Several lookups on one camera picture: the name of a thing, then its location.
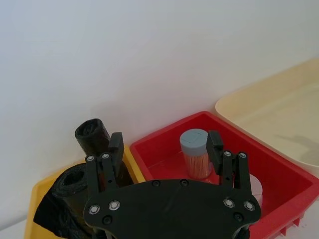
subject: screw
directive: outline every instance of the screw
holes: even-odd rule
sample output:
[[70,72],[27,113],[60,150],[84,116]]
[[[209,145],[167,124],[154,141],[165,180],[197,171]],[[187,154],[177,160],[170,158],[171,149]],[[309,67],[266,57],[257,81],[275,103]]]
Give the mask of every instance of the screw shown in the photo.
[[97,214],[99,212],[99,210],[100,210],[99,205],[93,205],[89,209],[89,214],[92,214],[92,215]]
[[247,157],[247,155],[246,155],[246,154],[244,154],[244,153],[240,153],[240,154],[239,154],[239,157],[241,157],[241,158],[246,158],[246,157]]
[[250,202],[244,202],[244,206],[245,206],[245,208],[246,208],[247,210],[249,210],[249,211],[255,210],[255,205],[252,204],[252,203],[250,203]]
[[226,198],[224,200],[224,204],[226,207],[228,208],[233,208],[235,206],[235,203],[233,202],[233,200],[229,199],[229,198]]
[[88,161],[92,161],[94,159],[94,156],[89,156],[89,157],[87,157],[87,160]]
[[120,207],[120,202],[117,201],[117,200],[111,201],[111,202],[109,203],[109,209],[110,209],[111,211],[115,211],[115,210],[117,210],[119,207]]
[[235,213],[234,218],[239,222],[242,222],[244,220],[244,217],[240,213]]
[[109,154],[107,154],[107,153],[105,153],[105,154],[102,155],[102,158],[104,158],[104,159],[106,159],[106,158],[108,158],[108,157],[110,157],[110,156],[109,156]]
[[186,187],[188,185],[188,181],[185,179],[180,180],[179,183],[181,184],[181,186],[184,186],[184,187]]
[[109,225],[112,223],[112,217],[110,215],[107,215],[103,218],[102,223],[104,225]]
[[226,156],[230,156],[230,155],[231,155],[231,152],[225,151],[224,154],[225,154]]
[[159,186],[160,186],[160,181],[159,181],[159,180],[154,180],[154,181],[152,182],[152,185],[153,185],[154,187],[159,187]]

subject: jar lid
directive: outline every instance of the jar lid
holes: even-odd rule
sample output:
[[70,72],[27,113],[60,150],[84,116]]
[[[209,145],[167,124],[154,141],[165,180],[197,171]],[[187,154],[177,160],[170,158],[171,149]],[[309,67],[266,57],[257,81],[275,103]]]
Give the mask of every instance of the jar lid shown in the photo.
[[194,128],[184,132],[180,138],[180,147],[188,156],[202,156],[207,153],[208,133],[202,129]]

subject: plastic container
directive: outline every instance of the plastic container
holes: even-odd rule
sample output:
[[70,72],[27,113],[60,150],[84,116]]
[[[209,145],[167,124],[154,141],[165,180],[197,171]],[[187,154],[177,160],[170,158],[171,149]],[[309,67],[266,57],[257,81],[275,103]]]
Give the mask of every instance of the plastic container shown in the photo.
[[180,138],[188,175],[193,179],[207,178],[212,171],[212,163],[206,150],[208,133],[194,128],[184,132]]
[[[133,156],[127,146],[124,148],[124,156],[123,161],[130,173],[130,176],[134,183],[144,182],[145,179],[139,170],[139,167],[135,163]],[[27,216],[24,239],[59,239],[59,237],[55,236],[52,232],[40,227],[38,224],[33,222],[33,217],[36,211],[36,208],[40,204],[43,196],[47,193],[47,191],[51,188],[54,181],[57,177],[66,170],[63,169],[50,177],[38,182],[32,190],[29,212]]]
[[319,178],[319,58],[216,103],[226,121]]
[[299,225],[319,195],[319,179],[209,112],[186,117],[132,144],[146,180],[189,178],[179,137],[191,128],[217,130],[226,150],[249,154],[250,172],[263,186],[262,218],[251,227],[251,239],[274,238]]

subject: white surface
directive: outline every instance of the white surface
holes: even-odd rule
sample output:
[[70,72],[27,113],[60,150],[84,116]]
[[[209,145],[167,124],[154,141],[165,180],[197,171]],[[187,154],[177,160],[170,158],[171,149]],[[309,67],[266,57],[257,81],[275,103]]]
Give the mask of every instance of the white surface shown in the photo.
[[263,186],[254,175],[250,174],[251,193],[256,198],[259,206],[263,204]]
[[[316,201],[306,212],[299,227],[293,226],[288,229],[287,236],[280,235],[276,239],[317,239],[318,230],[319,201]],[[22,239],[26,221],[22,221],[3,231],[0,231],[1,239]]]
[[0,2],[0,229],[80,157],[99,117],[126,143],[319,53],[318,0]]
[[22,239],[26,220],[0,231],[1,239]]

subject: yellow tray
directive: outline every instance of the yellow tray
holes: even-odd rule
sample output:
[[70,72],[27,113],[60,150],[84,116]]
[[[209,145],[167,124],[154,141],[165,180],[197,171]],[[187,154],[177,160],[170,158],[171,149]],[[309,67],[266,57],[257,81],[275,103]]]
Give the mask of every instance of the yellow tray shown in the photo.
[[[128,168],[130,176],[134,183],[145,182],[145,179],[135,163],[135,160],[127,146],[124,148],[123,161]],[[38,224],[33,222],[33,217],[37,207],[39,206],[42,198],[47,191],[52,187],[57,177],[66,170],[63,169],[50,177],[38,182],[32,189],[29,212],[26,221],[26,227],[24,232],[24,239],[60,239],[55,236],[52,232],[40,227]]]
[[215,108],[319,178],[319,58],[224,96]]

